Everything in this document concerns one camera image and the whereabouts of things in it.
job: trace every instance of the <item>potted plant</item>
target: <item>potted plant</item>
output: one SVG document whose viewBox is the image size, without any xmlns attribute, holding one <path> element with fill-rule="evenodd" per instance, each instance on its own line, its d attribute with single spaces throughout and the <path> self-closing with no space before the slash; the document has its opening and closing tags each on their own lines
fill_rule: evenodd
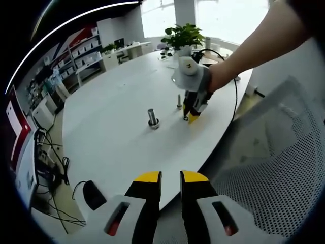
<svg viewBox="0 0 325 244">
<path fill-rule="evenodd" d="M 200 45 L 204 37 L 200 34 L 199 28 L 195 24 L 187 23 L 185 26 L 176 25 L 165 30 L 167 37 L 162 38 L 161 42 L 172 47 L 179 56 L 190 56 L 191 46 Z M 161 53 L 162 57 L 172 56 L 169 47 L 165 48 Z"/>
<path fill-rule="evenodd" d="M 116 45 L 114 43 L 110 43 L 106 47 L 102 48 L 101 53 L 111 54 L 112 50 L 114 49 L 116 49 Z"/>
</svg>

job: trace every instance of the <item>floor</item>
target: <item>floor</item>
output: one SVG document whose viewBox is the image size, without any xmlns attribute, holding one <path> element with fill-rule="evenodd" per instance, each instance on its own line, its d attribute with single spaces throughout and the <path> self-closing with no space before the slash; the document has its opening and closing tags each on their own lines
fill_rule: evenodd
<svg viewBox="0 0 325 244">
<path fill-rule="evenodd" d="M 262 97 L 260 97 L 257 94 L 254 94 L 250 97 L 245 95 L 236 112 L 235 119 L 241 116 L 242 114 L 244 114 L 246 111 L 248 111 L 252 106 L 258 103 L 261 99 Z M 59 145 L 62 145 L 62 121 L 63 121 L 63 110 L 56 116 L 55 123 L 51 128 L 51 130 L 49 131 L 53 143 Z M 43 146 L 43 147 L 45 150 L 48 150 L 48 146 Z M 57 147 L 56 151 L 61 158 L 64 156 L 64 148 Z M 58 161 L 56 155 L 53 152 L 50 151 L 50 155 L 53 160 Z M 54 196 L 56 207 L 68 213 L 70 216 L 83 220 L 83 217 L 78 209 L 77 203 L 75 202 L 75 200 L 72 199 L 72 193 L 73 193 L 73 189 L 70 186 L 67 186 L 64 183 L 61 184 L 56 191 L 56 195 Z M 71 217 L 61 212 L 59 212 L 59 215 L 62 219 L 73 220 Z M 66 228 L 69 234 L 72 234 L 81 228 L 78 225 L 74 225 L 68 222 L 63 222 L 62 224 L 64 225 L 64 227 Z"/>
</svg>

